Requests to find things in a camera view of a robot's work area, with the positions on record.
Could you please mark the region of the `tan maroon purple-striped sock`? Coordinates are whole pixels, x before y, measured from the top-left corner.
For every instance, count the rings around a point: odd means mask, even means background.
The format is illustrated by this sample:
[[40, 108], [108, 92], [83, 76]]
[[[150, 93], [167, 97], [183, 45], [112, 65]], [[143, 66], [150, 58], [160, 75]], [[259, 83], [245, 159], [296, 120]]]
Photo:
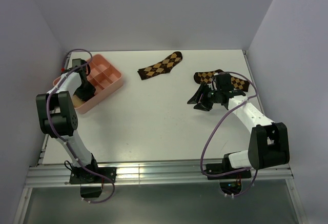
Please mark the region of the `tan maroon purple-striped sock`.
[[84, 101], [82, 101], [81, 99], [79, 99], [76, 95], [73, 95], [71, 97], [71, 99], [72, 99], [72, 102], [73, 102], [73, 106], [75, 108], [78, 108], [78, 107], [80, 107], [81, 105], [83, 105], [85, 103]]

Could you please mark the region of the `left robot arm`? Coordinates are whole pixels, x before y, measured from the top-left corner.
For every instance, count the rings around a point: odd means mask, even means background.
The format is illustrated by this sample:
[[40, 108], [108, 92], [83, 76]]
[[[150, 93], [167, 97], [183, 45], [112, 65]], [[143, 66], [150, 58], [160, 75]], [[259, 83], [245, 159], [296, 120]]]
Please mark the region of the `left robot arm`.
[[100, 170], [77, 131], [78, 118], [72, 101], [78, 91], [87, 95], [95, 92], [87, 80], [88, 73], [85, 67], [65, 70], [50, 91], [36, 96], [36, 106], [41, 131], [66, 150], [72, 160], [72, 170], [81, 168], [82, 178], [95, 182], [99, 179]]

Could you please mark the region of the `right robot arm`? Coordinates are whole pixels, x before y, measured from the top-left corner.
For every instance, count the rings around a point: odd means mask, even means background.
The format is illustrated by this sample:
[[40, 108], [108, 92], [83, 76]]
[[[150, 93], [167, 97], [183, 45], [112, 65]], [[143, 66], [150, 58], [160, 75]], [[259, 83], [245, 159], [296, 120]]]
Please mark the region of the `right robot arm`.
[[216, 85], [213, 89], [202, 83], [188, 100], [195, 110], [210, 111], [214, 104], [227, 109], [243, 123], [250, 133], [247, 150], [224, 155], [221, 173], [234, 177], [242, 169], [255, 170], [285, 165], [290, 161], [288, 130], [284, 123], [275, 123], [262, 114], [242, 90], [232, 85]]

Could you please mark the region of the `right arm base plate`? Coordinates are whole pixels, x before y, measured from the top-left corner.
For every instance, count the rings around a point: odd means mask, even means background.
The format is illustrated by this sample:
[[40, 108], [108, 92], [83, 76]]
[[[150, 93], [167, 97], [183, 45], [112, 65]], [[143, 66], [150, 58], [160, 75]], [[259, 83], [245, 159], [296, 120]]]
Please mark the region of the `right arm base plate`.
[[208, 180], [249, 179], [252, 177], [250, 169], [234, 169], [231, 166], [224, 167], [223, 163], [206, 164], [205, 172], [208, 174]]

